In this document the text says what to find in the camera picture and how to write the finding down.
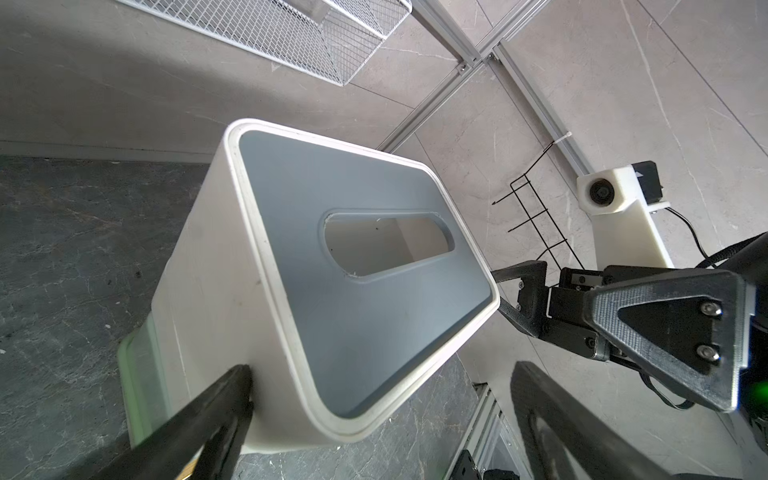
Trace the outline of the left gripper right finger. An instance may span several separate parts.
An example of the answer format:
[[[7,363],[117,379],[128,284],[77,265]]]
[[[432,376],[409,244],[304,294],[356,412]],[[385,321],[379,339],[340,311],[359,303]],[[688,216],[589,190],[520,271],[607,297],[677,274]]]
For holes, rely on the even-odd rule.
[[[591,479],[669,479],[536,364],[521,361],[510,392],[534,479],[574,479],[576,462]]]

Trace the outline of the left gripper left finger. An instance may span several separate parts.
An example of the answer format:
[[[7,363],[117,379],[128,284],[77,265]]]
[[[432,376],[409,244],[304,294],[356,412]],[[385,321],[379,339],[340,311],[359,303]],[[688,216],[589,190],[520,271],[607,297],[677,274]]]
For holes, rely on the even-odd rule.
[[[253,415],[252,373],[241,364],[95,479],[175,479],[196,459],[193,479],[230,479]]]

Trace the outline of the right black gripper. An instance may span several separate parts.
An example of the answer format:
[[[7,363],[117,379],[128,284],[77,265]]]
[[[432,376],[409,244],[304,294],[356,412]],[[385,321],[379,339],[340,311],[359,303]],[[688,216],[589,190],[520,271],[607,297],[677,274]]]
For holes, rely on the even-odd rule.
[[[491,272],[522,283],[499,313],[518,331],[639,373],[675,409],[701,405],[767,417],[767,236],[737,242],[689,269],[611,265],[565,269],[550,290],[547,263]]]

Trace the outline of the green tissue box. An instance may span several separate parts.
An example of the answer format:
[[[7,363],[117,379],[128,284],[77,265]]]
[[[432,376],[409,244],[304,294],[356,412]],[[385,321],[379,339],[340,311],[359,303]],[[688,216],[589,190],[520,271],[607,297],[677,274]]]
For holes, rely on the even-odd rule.
[[[134,448],[171,417],[152,314],[121,341],[117,360],[129,441]]]

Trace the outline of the grey lid white tissue box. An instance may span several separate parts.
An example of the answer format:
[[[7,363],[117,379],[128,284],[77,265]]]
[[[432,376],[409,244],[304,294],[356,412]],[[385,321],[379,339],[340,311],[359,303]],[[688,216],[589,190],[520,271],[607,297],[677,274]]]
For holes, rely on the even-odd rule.
[[[151,303],[176,413],[251,368],[249,452],[354,443],[498,309],[437,175],[256,119],[224,132]]]

